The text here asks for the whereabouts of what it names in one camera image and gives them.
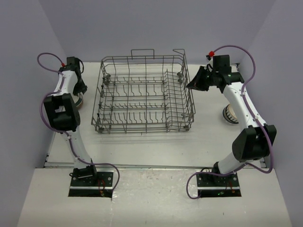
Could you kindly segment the red floral bowl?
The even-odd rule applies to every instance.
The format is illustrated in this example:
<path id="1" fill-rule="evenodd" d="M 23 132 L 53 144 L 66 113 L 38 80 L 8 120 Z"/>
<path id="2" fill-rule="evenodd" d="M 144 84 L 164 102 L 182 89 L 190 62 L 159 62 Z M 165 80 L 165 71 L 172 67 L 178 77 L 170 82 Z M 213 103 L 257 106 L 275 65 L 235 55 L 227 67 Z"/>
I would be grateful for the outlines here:
<path id="1" fill-rule="evenodd" d="M 73 100 L 74 100 L 74 103 L 75 103 L 77 109 L 80 109 L 83 105 L 83 94 L 79 93 L 72 97 L 73 97 Z"/>

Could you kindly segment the white bowl teal stripes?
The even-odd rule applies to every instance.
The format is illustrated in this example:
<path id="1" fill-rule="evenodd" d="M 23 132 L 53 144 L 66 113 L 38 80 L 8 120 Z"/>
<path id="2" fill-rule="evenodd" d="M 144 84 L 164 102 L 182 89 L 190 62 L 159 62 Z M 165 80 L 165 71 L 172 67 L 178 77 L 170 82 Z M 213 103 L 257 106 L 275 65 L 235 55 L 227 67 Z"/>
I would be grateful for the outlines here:
<path id="1" fill-rule="evenodd" d="M 231 124 L 238 124 L 238 119 L 236 117 L 236 114 L 231 106 L 231 104 L 228 104 L 224 109 L 223 109 L 223 117 L 224 119 L 231 123 Z"/>

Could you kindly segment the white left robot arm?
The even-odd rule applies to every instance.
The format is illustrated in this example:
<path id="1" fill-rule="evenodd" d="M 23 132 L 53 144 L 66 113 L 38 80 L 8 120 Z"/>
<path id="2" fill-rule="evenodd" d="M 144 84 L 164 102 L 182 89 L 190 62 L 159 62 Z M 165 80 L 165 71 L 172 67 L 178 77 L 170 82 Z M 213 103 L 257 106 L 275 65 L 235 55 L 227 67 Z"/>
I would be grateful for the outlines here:
<path id="1" fill-rule="evenodd" d="M 68 57 L 58 70 L 58 82 L 53 92 L 43 98 L 42 108 L 48 120 L 40 111 L 44 123 L 51 130 L 62 135 L 74 158 L 73 180 L 82 180 L 86 185 L 93 186 L 98 182 L 98 173 L 92 159 L 87 153 L 80 135 L 80 113 L 73 97 L 87 91 L 82 80 L 82 61 L 77 57 Z"/>

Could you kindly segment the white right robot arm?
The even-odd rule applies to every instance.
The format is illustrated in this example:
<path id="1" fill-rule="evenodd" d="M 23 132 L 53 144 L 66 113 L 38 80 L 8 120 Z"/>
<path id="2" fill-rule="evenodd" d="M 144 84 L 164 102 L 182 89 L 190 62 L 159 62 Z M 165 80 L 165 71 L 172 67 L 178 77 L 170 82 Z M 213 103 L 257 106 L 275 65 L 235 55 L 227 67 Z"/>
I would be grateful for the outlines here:
<path id="1" fill-rule="evenodd" d="M 228 175 L 270 155 L 276 128 L 267 124 L 257 112 L 242 75 L 232 71 L 229 55 L 213 56 L 206 66 L 199 68 L 187 88 L 208 91 L 211 86 L 217 87 L 229 101 L 240 126 L 232 152 L 214 165 L 215 172 L 211 174 L 212 182 L 221 186 L 228 181 Z"/>

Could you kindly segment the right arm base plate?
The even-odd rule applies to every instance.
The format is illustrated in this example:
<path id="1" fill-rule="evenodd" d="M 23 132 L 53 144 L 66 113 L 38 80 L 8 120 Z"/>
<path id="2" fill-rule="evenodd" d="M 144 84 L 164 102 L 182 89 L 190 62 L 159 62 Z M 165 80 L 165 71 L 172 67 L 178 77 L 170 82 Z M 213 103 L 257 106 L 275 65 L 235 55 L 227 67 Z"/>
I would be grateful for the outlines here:
<path id="1" fill-rule="evenodd" d="M 241 197 L 237 174 L 226 177 L 200 174 L 196 180 L 199 198 Z"/>

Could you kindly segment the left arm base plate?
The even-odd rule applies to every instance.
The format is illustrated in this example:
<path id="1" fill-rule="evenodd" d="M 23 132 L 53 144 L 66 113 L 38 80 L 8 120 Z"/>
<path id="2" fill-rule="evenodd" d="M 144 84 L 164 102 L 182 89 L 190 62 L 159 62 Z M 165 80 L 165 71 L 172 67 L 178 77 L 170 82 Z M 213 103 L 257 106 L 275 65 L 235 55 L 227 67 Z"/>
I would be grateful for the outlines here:
<path id="1" fill-rule="evenodd" d="M 71 178 L 69 197 L 112 198 L 113 171 L 97 172 L 97 176 L 78 179 Z"/>

